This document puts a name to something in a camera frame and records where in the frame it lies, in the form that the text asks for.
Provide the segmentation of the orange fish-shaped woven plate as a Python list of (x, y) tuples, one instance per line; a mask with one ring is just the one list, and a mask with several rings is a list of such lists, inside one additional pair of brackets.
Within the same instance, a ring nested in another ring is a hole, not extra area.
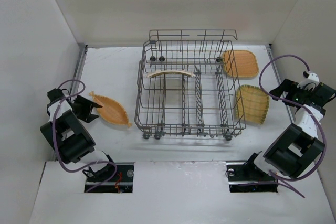
[(107, 96), (95, 94), (93, 91), (89, 95), (92, 97), (93, 102), (100, 106), (96, 110), (106, 122), (113, 125), (127, 126), (128, 128), (132, 126), (126, 110), (119, 102)]

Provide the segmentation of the yellow rectangular bamboo mat plate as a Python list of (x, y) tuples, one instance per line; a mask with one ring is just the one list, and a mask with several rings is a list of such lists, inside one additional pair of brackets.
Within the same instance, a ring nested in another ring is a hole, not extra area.
[(187, 77), (195, 77), (194, 73), (188, 72), (185, 70), (157, 70), (155, 72), (149, 72), (145, 77), (155, 78), (157, 76), (167, 75), (167, 74), (179, 74), (179, 75), (187, 76)]

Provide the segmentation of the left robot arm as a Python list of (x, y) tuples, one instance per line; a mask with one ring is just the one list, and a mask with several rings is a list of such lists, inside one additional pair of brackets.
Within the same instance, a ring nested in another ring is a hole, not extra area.
[(80, 95), (72, 101), (71, 96), (65, 96), (61, 88), (50, 90), (47, 97), (50, 101), (47, 105), (49, 121), (40, 127), (40, 131), (55, 151), (61, 167), (68, 173), (82, 171), (93, 182), (112, 179), (117, 173), (117, 166), (109, 155), (81, 168), (66, 166), (80, 162), (95, 151), (96, 143), (82, 122), (90, 123), (97, 119), (99, 116), (92, 114), (92, 110), (102, 106)]

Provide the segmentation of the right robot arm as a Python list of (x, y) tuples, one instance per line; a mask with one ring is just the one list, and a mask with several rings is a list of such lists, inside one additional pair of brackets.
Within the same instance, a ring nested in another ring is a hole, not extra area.
[(268, 147), (263, 158), (265, 164), (294, 180), (325, 150), (325, 144), (318, 140), (317, 128), (325, 116), (323, 107), (335, 98), (335, 89), (322, 82), (300, 84), (285, 79), (269, 93), (279, 100), (284, 92), (287, 95), (283, 103), (297, 108), (296, 120)]

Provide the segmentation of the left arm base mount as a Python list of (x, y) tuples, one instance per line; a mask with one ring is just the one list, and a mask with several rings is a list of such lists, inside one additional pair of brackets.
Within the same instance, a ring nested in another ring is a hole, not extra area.
[(85, 169), (84, 193), (132, 193), (134, 168), (135, 163), (117, 163), (117, 168), (106, 165), (98, 171)]

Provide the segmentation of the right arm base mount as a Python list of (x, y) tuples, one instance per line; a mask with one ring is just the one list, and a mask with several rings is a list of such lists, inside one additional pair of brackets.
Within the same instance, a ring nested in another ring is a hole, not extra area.
[(247, 161), (226, 163), (226, 177), (231, 193), (277, 193), (277, 180)]

